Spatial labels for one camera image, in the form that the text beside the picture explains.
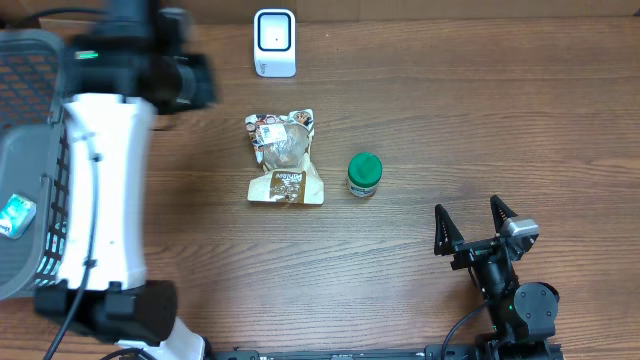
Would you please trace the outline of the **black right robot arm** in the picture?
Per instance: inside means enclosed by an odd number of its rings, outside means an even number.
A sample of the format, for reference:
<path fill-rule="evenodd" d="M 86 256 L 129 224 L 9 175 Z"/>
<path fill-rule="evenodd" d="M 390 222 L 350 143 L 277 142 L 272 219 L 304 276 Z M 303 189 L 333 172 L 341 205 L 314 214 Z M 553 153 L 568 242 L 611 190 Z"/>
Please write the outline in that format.
<path fill-rule="evenodd" d="M 561 346 L 549 342 L 556 334 L 559 292 L 545 282 L 520 283 L 513 266 L 536 243 L 539 226 L 497 195 L 490 198 L 490 206 L 494 235 L 474 242 L 464 239 L 443 205 L 434 208 L 434 253 L 451 256 L 453 270 L 465 269 L 483 302 L 451 328 L 439 347 L 427 346 L 426 355 L 429 359 L 562 359 Z M 453 346 L 457 331 L 484 311 L 493 331 L 478 335 L 472 344 Z"/>

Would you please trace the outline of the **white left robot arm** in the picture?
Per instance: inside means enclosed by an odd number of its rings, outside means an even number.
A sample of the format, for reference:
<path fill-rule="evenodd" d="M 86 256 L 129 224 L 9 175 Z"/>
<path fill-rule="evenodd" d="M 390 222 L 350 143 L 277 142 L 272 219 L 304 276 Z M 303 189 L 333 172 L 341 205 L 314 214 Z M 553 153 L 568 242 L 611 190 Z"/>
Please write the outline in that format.
<path fill-rule="evenodd" d="M 188 12 L 160 1 L 111 1 L 64 50 L 70 155 L 65 251 L 36 312 L 61 333 L 129 359 L 208 359 L 209 341 L 177 313 L 176 286 L 147 276 L 144 196 L 156 120 L 215 99 L 207 58 L 184 50 Z"/>

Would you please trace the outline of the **green lid jar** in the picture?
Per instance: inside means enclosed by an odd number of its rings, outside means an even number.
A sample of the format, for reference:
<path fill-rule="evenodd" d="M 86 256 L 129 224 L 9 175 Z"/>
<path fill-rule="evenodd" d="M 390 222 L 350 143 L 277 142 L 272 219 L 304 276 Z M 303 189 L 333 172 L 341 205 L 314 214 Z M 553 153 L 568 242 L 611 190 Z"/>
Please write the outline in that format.
<path fill-rule="evenodd" d="M 375 154 L 356 154 L 347 168 L 347 189 L 357 197 L 372 196 L 381 181 L 382 173 L 382 162 Z"/>

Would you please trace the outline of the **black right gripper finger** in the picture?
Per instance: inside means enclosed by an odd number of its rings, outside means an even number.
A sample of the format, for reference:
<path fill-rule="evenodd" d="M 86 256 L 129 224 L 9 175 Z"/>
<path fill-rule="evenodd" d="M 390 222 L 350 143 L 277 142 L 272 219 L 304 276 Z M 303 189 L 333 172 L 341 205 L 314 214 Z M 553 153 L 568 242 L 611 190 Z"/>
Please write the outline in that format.
<path fill-rule="evenodd" d="M 517 213 L 510 209 L 498 195 L 492 195 L 490 198 L 490 205 L 492 211 L 492 217 L 494 222 L 494 228 L 496 233 L 500 233 L 506 220 L 509 218 L 517 217 Z"/>
<path fill-rule="evenodd" d="M 435 206 L 435 222 L 434 254 L 441 256 L 454 254 L 457 247 L 464 243 L 464 237 L 441 204 Z"/>

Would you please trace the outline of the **teal tissue packet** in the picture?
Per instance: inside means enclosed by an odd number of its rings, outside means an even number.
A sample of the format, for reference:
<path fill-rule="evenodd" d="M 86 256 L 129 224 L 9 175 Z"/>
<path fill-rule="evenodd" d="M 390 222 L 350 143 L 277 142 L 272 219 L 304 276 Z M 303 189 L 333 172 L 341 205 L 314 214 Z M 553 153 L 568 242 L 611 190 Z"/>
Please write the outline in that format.
<path fill-rule="evenodd" d="M 1 210 L 1 234 L 18 239 L 29 227 L 37 212 L 37 204 L 28 198 L 13 194 Z"/>

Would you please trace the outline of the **clear brown bread bag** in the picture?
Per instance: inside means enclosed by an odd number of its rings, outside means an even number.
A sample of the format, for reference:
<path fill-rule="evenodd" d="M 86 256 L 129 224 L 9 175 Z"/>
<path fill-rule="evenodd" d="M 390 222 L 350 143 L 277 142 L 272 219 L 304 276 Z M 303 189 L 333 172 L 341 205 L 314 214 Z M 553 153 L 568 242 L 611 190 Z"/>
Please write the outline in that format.
<path fill-rule="evenodd" d="M 311 162 L 314 113 L 252 114 L 245 119 L 256 161 L 264 174 L 250 181 L 247 200 L 321 205 L 324 182 Z"/>

